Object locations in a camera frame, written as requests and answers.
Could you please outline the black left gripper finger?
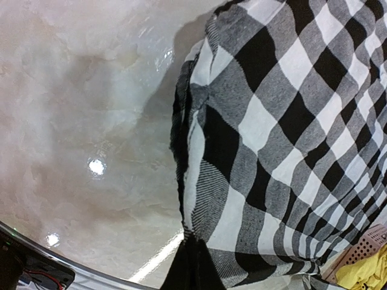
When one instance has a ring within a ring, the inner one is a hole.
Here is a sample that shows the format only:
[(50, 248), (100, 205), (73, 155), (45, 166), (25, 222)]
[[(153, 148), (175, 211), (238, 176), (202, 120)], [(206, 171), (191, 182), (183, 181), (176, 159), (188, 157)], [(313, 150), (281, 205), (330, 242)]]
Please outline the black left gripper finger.
[(178, 247), (161, 290), (223, 290), (203, 240), (188, 238)]

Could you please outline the black white checkered shirt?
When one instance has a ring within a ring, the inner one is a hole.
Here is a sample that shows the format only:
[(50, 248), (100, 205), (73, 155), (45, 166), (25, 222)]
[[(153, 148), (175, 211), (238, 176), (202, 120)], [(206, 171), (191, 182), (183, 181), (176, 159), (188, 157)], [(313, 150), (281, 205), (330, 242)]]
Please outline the black white checkered shirt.
[(173, 105), (184, 239), (225, 289), (301, 276), (386, 206), (386, 2), (229, 1), (187, 56)]

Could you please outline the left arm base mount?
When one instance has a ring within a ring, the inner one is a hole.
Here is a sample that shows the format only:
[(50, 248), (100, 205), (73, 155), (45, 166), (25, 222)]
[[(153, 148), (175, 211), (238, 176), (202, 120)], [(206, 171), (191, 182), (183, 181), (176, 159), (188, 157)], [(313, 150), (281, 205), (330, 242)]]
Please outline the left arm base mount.
[(16, 289), (22, 282), (30, 289), (68, 289), (75, 272), (1, 229), (1, 289)]

